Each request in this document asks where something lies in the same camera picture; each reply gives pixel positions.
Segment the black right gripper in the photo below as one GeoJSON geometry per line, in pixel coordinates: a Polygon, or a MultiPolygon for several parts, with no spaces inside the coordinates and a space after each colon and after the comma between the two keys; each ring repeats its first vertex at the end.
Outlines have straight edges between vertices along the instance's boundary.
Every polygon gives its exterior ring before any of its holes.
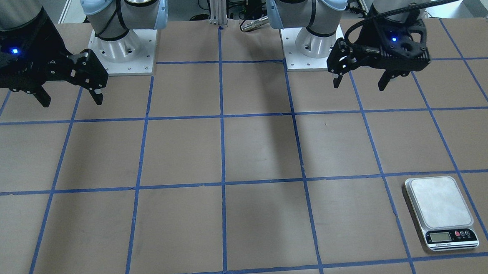
{"type": "Polygon", "coordinates": [[[43,84],[60,80],[89,90],[102,105],[107,71],[91,49],[70,53],[44,8],[26,25],[0,31],[0,88],[30,93],[48,108],[52,98],[43,84]]]}

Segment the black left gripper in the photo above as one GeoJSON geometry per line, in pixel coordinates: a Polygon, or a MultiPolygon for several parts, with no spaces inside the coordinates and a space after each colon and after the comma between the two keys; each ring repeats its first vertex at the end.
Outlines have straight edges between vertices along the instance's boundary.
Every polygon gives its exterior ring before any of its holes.
{"type": "Polygon", "coordinates": [[[344,31],[327,58],[327,70],[338,89],[343,75],[362,66],[384,70],[377,88],[385,90],[399,74],[420,71],[431,62],[427,29],[420,10],[428,4],[409,3],[407,7],[368,17],[344,31]]]}

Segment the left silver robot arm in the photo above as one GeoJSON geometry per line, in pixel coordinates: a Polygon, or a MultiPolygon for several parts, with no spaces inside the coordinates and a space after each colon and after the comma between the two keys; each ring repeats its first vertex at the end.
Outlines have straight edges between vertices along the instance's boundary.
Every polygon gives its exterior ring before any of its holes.
{"type": "Polygon", "coordinates": [[[374,0],[359,26],[357,40],[350,30],[338,38],[337,28],[349,0],[266,0],[274,29],[299,28],[296,43],[303,55],[325,58],[334,87],[346,73],[362,66],[383,70],[379,90],[398,76],[420,71],[431,61],[421,9],[431,0],[374,0]]]}

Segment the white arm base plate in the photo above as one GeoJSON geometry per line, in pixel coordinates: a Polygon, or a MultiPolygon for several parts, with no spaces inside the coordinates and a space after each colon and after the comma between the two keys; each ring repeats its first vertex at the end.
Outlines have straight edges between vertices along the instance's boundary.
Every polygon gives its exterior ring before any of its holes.
{"type": "Polygon", "coordinates": [[[91,31],[88,48],[95,52],[110,77],[153,75],[158,33],[131,29],[122,39],[105,41],[91,31]]]}
{"type": "Polygon", "coordinates": [[[327,71],[327,57],[343,31],[338,25],[336,32],[328,37],[311,34],[305,28],[286,28],[280,30],[287,70],[327,71]]]}

